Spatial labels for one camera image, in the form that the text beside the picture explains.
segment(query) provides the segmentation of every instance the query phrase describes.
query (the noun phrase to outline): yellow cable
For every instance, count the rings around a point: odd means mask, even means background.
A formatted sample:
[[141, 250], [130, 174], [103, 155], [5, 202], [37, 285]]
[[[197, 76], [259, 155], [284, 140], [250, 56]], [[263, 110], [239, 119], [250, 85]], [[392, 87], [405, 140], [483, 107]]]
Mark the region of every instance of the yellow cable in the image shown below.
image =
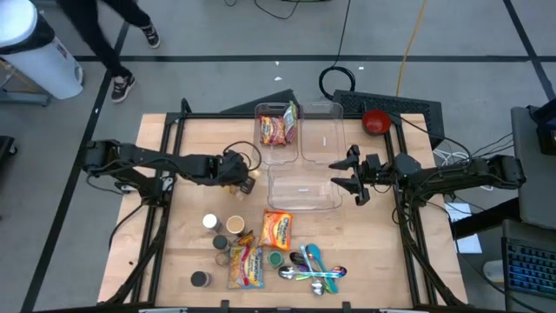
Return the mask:
[[419, 17], [417, 17], [417, 22], [415, 23], [414, 33], [411, 35], [411, 39], [409, 39], [409, 44], [406, 48], [406, 54], [403, 55], [403, 59], [401, 60], [400, 65], [400, 74], [398, 74], [398, 86], [396, 87], [396, 96], [400, 96], [400, 87], [401, 87], [401, 78], [403, 77], [403, 70], [406, 67], [406, 60], [407, 55], [409, 54], [409, 50], [411, 49], [411, 45], [414, 43], [415, 34], [417, 34], [417, 30], [420, 26], [420, 20], [423, 19], [423, 14], [425, 13], [425, 7], [427, 6], [427, 0], [423, 0], [423, 4], [420, 7]]
[[[7, 65], [5, 62], [0, 61], [0, 64], [1, 64], [6, 70], [9, 70], [9, 69], [10, 69], [10, 68], [8, 67], [8, 65]], [[19, 75], [19, 73], [17, 73], [17, 71], [14, 72], [14, 76], [17, 77], [17, 78], [18, 78], [19, 80], [21, 80], [22, 82], [24, 82], [24, 83], [27, 85], [28, 89], [23, 89], [23, 90], [18, 90], [18, 91], [12, 90], [13, 92], [20, 92], [20, 91], [22, 91], [22, 92], [37, 92], [35, 86], [33, 86], [32, 83], [29, 83], [29, 81], [28, 81], [25, 77]]]

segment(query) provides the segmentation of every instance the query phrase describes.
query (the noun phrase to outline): sneaker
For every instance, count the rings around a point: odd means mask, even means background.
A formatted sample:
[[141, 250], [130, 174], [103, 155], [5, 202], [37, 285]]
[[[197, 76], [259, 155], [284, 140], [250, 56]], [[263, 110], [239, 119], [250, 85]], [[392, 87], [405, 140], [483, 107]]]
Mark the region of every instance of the sneaker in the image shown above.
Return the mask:
[[120, 103], [128, 96], [129, 90], [136, 83], [133, 75], [126, 77], [114, 77], [114, 89], [112, 90], [112, 101]]
[[156, 49], [160, 46], [160, 37], [158, 36], [158, 32], [156, 32], [155, 25], [151, 23], [147, 27], [141, 27], [141, 30], [147, 37], [150, 48]]

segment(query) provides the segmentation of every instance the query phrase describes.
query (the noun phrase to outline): black lid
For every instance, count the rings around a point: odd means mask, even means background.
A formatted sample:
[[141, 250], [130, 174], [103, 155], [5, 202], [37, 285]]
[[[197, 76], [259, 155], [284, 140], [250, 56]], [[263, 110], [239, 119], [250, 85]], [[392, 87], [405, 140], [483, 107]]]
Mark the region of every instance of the black lid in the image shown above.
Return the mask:
[[191, 275], [191, 284], [195, 287], [202, 287], [207, 282], [207, 279], [205, 272], [197, 271]]
[[226, 237], [222, 235], [217, 235], [215, 239], [212, 240], [212, 245], [214, 245], [215, 248], [217, 248], [218, 250], [226, 248], [227, 244], [228, 239], [226, 239]]

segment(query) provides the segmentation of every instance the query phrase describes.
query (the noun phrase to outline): red bowl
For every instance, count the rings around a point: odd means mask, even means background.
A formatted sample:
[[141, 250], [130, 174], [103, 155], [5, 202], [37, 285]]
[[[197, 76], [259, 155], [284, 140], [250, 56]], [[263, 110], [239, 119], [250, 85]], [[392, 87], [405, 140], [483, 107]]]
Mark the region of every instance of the red bowl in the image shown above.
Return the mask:
[[384, 135], [390, 130], [392, 121], [383, 110], [369, 110], [361, 120], [361, 126], [366, 133], [372, 136]]

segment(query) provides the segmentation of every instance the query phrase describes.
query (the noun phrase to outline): trash can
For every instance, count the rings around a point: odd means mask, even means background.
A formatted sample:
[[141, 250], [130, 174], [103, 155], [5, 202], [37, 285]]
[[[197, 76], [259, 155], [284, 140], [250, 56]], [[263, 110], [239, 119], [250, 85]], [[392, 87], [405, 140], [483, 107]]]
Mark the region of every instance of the trash can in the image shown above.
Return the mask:
[[0, 1], [0, 57], [52, 96], [83, 90], [83, 69], [29, 0]]

